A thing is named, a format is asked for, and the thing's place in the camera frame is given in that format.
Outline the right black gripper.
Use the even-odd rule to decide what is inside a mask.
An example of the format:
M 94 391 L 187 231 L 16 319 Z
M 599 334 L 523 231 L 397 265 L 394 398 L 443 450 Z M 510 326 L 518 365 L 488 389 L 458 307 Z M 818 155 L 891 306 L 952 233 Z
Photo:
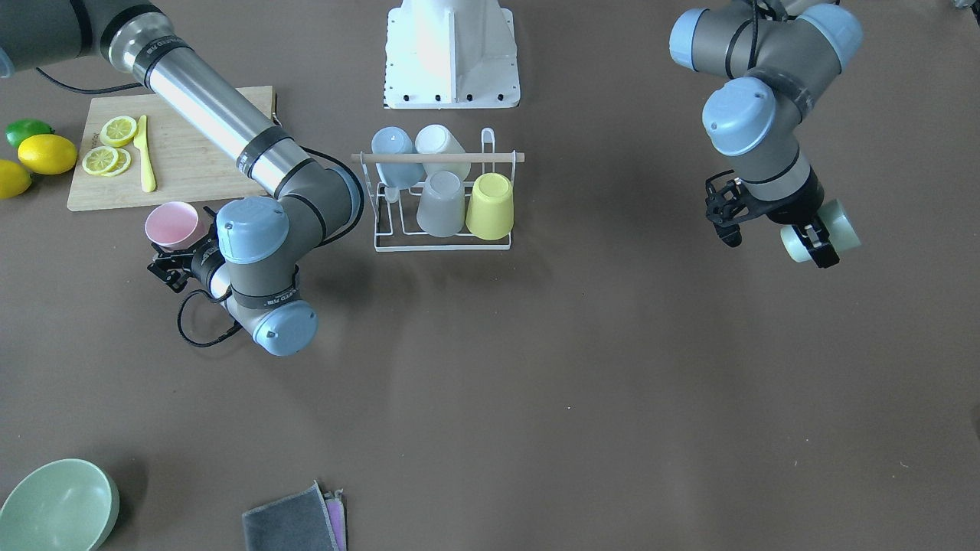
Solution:
M 184 249 L 168 251 L 156 242 L 151 242 L 156 251 L 147 270 L 161 279 L 173 292 L 182 292 L 189 279 L 197 279 L 211 299 L 230 297 L 230 286 L 224 292 L 212 292 L 211 280 L 225 263 L 218 247 L 216 230 L 208 230 L 206 236 Z

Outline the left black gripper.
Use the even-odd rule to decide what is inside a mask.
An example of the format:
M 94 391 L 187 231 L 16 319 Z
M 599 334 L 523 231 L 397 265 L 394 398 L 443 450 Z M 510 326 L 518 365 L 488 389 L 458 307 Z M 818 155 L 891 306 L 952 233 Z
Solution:
M 799 226 L 799 241 L 820 269 L 840 263 L 828 227 L 822 222 L 812 222 L 824 202 L 824 189 L 815 172 L 808 175 L 797 191 L 774 201 L 763 201 L 750 194 L 748 185 L 735 178 L 732 172 L 720 172 L 708 178 L 706 192 L 706 218 L 727 246 L 742 244 L 740 223 L 768 217 L 777 224 Z

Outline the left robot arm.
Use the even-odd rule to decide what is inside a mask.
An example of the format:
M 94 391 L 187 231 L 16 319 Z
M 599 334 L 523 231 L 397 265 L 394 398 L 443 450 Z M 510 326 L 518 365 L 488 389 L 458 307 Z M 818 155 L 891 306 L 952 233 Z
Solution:
M 731 1 L 691 9 L 671 29 L 679 66 L 724 77 L 701 123 L 730 171 L 706 180 L 706 218 L 731 247 L 766 217 L 796 262 L 835 266 L 860 245 L 846 210 L 824 188 L 795 129 L 860 49 L 860 21 L 830 1 Z

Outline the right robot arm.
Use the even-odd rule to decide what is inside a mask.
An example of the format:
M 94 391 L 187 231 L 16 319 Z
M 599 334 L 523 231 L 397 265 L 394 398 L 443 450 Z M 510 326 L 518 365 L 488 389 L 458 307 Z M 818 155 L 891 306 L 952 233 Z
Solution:
M 217 191 L 190 192 L 178 177 L 191 161 L 162 161 L 165 191 L 189 201 L 225 199 L 207 235 L 176 252 L 156 247 L 151 272 L 181 292 L 189 279 L 266 352 L 309 345 L 319 318 L 299 292 L 299 261 L 356 227 L 364 186 L 342 161 L 322 166 L 205 63 L 148 1 L 4 1 L 2 76 L 101 56 L 181 116 L 205 177 Z

